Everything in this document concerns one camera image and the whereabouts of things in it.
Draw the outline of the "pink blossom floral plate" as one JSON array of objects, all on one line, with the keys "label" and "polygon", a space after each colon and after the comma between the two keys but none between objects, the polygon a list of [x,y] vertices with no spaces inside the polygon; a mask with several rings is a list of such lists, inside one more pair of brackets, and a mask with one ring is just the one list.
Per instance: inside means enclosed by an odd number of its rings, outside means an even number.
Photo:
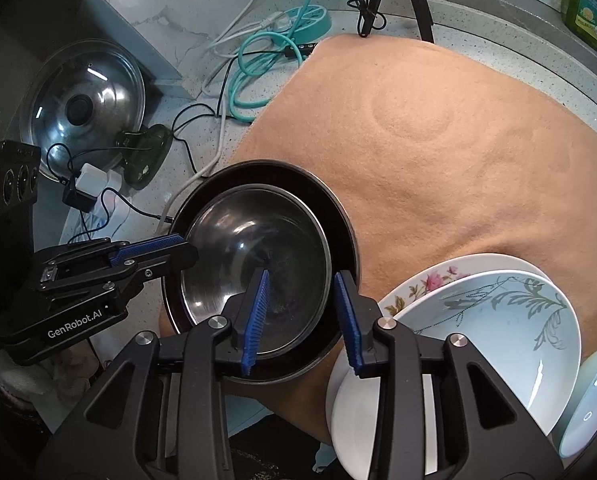
[{"label": "pink blossom floral plate", "polygon": [[435,292],[461,278],[500,270],[523,271],[539,275],[546,280],[549,278],[537,266],[521,258],[502,254],[467,255],[437,263],[415,274],[387,294],[379,302],[379,308],[384,315],[395,316],[430,292]]}]

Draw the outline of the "green dish soap bottle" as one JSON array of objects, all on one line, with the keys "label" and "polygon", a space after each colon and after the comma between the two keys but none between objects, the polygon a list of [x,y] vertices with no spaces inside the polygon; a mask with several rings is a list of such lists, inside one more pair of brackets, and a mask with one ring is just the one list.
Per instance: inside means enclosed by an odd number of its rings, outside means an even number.
[{"label": "green dish soap bottle", "polygon": [[597,50],[597,0],[562,0],[561,14],[566,27]]}]

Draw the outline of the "black inline light controller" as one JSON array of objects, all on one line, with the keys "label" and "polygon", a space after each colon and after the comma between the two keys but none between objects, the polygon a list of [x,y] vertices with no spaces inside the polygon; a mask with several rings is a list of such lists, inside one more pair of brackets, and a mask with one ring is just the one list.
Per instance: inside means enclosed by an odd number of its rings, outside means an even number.
[{"label": "black inline light controller", "polygon": [[303,63],[317,47],[316,44],[291,44],[283,49],[283,55],[289,60],[296,60],[298,64]]}]

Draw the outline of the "white power adapter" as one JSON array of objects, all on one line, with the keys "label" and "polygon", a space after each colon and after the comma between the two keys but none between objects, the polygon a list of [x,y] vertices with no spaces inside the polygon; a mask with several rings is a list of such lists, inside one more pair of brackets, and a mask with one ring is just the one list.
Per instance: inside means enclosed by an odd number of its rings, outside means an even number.
[{"label": "white power adapter", "polygon": [[82,212],[91,212],[105,188],[119,191],[123,178],[115,170],[103,171],[85,162],[73,177],[67,180],[63,203]]}]

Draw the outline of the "tan cloth mat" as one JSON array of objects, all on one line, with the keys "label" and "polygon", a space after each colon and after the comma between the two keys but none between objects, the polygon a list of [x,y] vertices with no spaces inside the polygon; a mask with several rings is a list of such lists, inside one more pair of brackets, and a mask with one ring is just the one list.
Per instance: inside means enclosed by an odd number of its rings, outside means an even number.
[{"label": "tan cloth mat", "polygon": [[503,252],[555,281],[597,351],[597,133],[527,84],[421,40],[327,38],[229,159],[290,162],[334,192],[364,295]]}]

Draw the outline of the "light blue ceramic bowl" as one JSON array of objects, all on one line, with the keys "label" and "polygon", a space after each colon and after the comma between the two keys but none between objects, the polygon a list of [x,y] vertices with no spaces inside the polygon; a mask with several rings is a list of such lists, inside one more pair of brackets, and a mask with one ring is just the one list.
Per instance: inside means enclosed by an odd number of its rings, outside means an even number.
[{"label": "light blue ceramic bowl", "polygon": [[581,452],[597,433],[597,351],[580,367],[577,382],[553,441],[562,458]]}]

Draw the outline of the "white plate grey leaf pattern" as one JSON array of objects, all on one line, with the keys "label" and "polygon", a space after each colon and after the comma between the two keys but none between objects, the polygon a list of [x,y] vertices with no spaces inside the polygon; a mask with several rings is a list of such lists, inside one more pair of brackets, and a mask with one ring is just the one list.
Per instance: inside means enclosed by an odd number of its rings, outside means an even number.
[{"label": "white plate grey leaf pattern", "polygon": [[331,432],[355,479],[555,479],[549,435],[578,376],[577,315],[522,271],[463,278],[373,327],[379,376],[350,367]]}]

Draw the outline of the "teal round power strip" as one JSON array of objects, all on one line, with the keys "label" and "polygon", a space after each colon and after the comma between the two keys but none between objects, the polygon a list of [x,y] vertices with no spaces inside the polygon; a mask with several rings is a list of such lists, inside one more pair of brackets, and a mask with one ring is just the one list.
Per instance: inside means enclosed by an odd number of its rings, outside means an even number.
[{"label": "teal round power strip", "polygon": [[307,9],[300,14],[300,6],[274,15],[269,29],[271,32],[290,37],[294,44],[314,44],[318,39],[327,35],[332,27],[330,13],[323,6],[308,4]]}]

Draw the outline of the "steel pot lid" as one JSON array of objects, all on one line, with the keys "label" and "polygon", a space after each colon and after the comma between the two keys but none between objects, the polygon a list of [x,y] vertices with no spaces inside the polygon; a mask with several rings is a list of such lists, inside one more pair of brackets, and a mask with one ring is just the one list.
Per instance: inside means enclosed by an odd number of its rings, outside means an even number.
[{"label": "steel pot lid", "polygon": [[146,111],[146,86],[130,53],[102,39],[62,48],[41,67],[18,115],[20,139],[40,148],[40,172],[67,180],[88,164],[110,170],[123,152],[124,132],[137,132]]}]

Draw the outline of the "white work glove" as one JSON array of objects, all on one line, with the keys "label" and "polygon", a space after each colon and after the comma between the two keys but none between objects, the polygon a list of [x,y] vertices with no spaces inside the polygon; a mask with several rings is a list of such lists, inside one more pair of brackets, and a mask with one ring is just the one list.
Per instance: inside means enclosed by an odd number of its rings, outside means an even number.
[{"label": "white work glove", "polygon": [[72,408],[89,390],[98,369],[99,360],[85,341],[33,365],[18,365],[0,350],[0,389],[26,403],[55,394]]}]

